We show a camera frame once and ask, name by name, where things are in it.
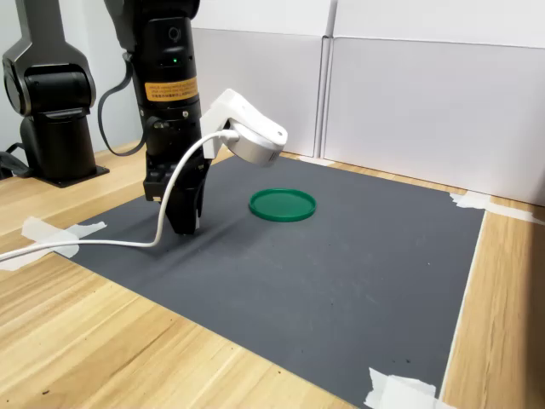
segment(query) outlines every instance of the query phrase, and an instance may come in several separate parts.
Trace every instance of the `masking tape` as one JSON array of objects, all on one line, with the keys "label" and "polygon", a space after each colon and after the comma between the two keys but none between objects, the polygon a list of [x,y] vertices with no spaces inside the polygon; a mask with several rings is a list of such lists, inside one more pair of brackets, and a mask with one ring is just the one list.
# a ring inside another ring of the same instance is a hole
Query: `masking tape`
[{"label": "masking tape", "polygon": [[[36,217],[29,217],[23,223],[21,235],[27,239],[34,240],[36,244],[46,245],[47,243],[57,243],[63,241],[74,241],[96,233],[103,228],[106,228],[104,222],[93,224],[91,226],[75,225],[67,230],[60,230],[50,224],[43,222]],[[56,251],[66,258],[74,257],[79,251],[78,245],[70,245],[63,247],[55,247],[53,249],[46,249],[37,251],[35,253],[27,254],[0,262],[0,270],[5,271],[17,271],[24,266],[39,260],[40,258],[47,256],[49,253]]]},{"label": "masking tape", "polygon": [[308,156],[300,156],[299,160],[302,162],[307,162],[308,164],[319,164],[320,166],[331,166],[335,163],[332,160],[309,158]]},{"label": "masking tape", "polygon": [[386,376],[369,368],[373,390],[365,405],[371,409],[454,409],[435,399],[433,385],[407,377]]},{"label": "masking tape", "polygon": [[465,195],[461,196],[460,194],[451,193],[450,197],[454,203],[456,203],[456,206],[464,209],[485,209],[490,213],[495,213],[500,216],[512,217],[513,219],[545,226],[545,222],[536,219],[529,211],[513,209],[511,207],[491,203],[491,196],[488,194],[467,192]]}]

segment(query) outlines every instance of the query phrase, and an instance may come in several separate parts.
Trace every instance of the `green petri dish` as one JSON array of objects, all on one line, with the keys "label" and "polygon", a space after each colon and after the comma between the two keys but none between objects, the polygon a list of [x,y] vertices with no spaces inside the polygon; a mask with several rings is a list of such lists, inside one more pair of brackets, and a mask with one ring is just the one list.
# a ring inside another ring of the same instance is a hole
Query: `green petri dish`
[{"label": "green petri dish", "polygon": [[250,210],[270,222],[300,222],[316,211],[316,199],[293,189],[268,189],[250,199]]}]

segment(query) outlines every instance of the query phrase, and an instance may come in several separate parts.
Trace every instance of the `gray mat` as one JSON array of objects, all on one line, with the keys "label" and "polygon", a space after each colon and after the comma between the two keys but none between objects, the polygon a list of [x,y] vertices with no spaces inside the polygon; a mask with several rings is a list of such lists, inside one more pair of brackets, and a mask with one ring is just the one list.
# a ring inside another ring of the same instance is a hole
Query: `gray mat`
[{"label": "gray mat", "polygon": [[[316,214],[256,218],[249,198],[270,187],[310,193]],[[151,241],[157,214],[136,199],[88,220],[108,225],[90,238]],[[231,158],[210,171],[196,237],[168,225],[157,248],[72,260],[362,406],[370,367],[439,392],[483,215],[422,187]]]}]

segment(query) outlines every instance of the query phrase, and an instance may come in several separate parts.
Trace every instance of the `wooden desk surface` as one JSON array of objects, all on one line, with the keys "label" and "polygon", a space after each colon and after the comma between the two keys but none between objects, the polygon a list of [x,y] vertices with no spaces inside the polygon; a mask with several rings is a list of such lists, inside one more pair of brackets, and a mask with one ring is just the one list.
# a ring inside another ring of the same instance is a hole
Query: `wooden desk surface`
[{"label": "wooden desk surface", "polygon": [[[143,155],[99,153],[112,173],[64,190],[32,179],[0,182],[0,253],[30,244],[20,236],[28,216],[68,228],[141,196]],[[450,405],[545,407],[544,245],[544,227],[486,215],[445,382]],[[56,254],[0,272],[0,407],[151,406],[350,405]]]}]

